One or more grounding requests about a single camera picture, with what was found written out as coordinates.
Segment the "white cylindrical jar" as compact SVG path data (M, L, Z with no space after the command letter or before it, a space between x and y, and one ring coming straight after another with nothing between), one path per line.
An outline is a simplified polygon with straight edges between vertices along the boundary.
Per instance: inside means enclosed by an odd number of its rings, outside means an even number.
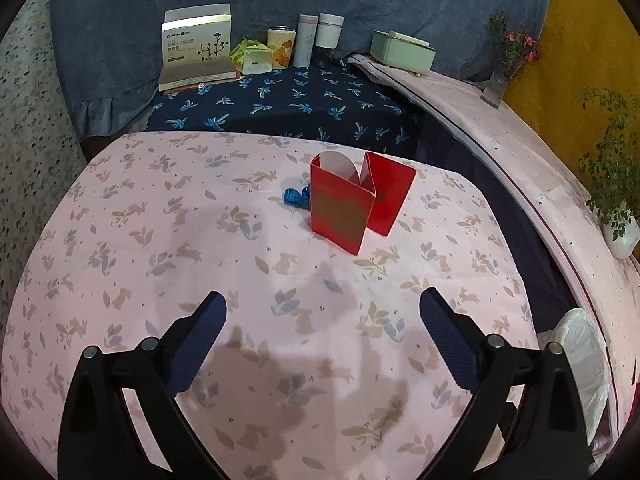
M341 15L320 13L314 38L316 47L335 50L340 41L344 18Z

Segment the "white booklet display box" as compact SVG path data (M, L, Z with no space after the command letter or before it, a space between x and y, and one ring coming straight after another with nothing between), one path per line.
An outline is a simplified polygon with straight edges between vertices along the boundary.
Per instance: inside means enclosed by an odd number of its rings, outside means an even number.
M166 11L160 40L163 66L159 92L240 78L230 58L229 3Z

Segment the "pink bunny print tablecloth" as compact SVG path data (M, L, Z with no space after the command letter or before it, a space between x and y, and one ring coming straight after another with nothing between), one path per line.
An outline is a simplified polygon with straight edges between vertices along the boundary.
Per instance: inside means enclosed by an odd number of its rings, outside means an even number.
M226 326L178 404L235 479L412 479L469 401L419 315L435 287L486 333L536 346L525 287L471 182L432 166L351 255L286 206L323 145L257 134L118 140L43 230L18 283L1 402L55 471L83 348L134 348L212 290Z

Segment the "pink dotted shelf cloth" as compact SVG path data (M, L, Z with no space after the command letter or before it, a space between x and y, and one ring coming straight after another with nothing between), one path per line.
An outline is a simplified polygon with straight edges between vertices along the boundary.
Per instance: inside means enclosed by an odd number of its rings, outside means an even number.
M362 54L349 61L433 114L533 223L578 306L605 340L612 435L619 437L639 391L639 263L612 255L586 206L585 187L518 114L506 104L484 103L472 84L436 72L416 76Z

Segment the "green plant white pot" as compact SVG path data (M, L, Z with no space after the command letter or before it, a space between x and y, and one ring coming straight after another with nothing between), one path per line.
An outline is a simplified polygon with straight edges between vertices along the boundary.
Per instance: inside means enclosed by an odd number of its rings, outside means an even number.
M597 215L608 249L626 259L639 244L639 98L589 87L582 106L595 105L608 115L602 139L578 159L589 179L586 205Z

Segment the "navy floral cloth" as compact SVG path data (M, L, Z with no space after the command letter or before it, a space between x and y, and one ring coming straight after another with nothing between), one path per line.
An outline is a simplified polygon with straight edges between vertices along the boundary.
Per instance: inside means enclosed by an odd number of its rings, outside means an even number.
M361 70L326 64L160 94L146 128L287 136L411 158L419 119Z

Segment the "blue wrapper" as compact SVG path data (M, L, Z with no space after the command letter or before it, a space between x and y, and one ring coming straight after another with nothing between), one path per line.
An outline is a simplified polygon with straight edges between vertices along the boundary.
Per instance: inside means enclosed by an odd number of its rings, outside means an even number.
M301 190L297 188L287 188L283 193L283 201L285 205L299 208L310 209L310 185L305 185Z

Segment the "glass vase pink flowers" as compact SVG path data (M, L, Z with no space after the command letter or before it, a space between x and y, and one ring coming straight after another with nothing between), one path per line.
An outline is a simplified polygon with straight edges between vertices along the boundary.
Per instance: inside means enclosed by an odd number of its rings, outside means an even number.
M524 25L510 29L504 12L493 15L488 21L488 28L494 46L494 67L480 98L491 107L498 108L512 77L524 64L540 58L539 39L529 35Z

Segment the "mint green tissue box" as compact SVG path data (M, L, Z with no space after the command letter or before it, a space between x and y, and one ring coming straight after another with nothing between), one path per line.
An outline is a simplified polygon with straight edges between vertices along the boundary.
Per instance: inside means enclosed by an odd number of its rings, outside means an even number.
M376 30L372 36L370 55L376 62L426 75L432 68L436 51L425 41L400 32Z

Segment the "red card envelope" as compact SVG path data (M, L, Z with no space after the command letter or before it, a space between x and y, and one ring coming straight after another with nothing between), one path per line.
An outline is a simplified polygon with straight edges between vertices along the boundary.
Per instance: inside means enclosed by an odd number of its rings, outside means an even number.
M357 255L364 234L390 234L416 170L367 152L357 168L346 155L326 151L310 163L312 232Z

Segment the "white lined trash bin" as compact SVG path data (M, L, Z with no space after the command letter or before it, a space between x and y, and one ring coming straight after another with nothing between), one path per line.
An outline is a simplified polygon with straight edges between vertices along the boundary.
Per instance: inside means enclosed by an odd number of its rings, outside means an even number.
M608 430L610 373L605 359L606 344L588 312L568 310L550 330L537 334L544 348L549 341L564 349L576 382L584 413L587 440L594 456L603 454L611 444Z

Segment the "green yellow snack packet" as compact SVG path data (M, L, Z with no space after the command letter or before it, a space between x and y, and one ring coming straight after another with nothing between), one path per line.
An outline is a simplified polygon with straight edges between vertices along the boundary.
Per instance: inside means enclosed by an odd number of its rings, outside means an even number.
M260 41L244 38L230 53L235 67L243 76L272 71L272 51Z

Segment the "orange floral tin can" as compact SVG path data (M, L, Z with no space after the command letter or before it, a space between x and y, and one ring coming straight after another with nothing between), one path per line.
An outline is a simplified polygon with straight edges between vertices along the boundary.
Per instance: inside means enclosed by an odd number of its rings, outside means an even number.
M284 70L290 65L295 37L294 29L271 27L267 30L267 47L271 51L274 70Z

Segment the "tall white bottle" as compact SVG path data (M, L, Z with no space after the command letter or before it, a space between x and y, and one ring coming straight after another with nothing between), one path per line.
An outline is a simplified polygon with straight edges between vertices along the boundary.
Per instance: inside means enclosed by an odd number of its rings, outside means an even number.
M314 50L318 19L318 15L309 14L300 14L298 17L292 61L293 66L296 68L309 67L312 50Z

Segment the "blue velvet backdrop cloth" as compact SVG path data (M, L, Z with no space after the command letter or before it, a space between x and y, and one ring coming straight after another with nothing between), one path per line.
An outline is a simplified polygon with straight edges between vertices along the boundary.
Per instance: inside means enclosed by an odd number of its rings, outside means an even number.
M549 0L50 0L56 66L79 139L110 136L151 103L166 66L225 56L241 40L293 28L301 15L343 19L336 52L367 51L374 32L426 41L434 69L490 72L487 22L504 12L540 32Z

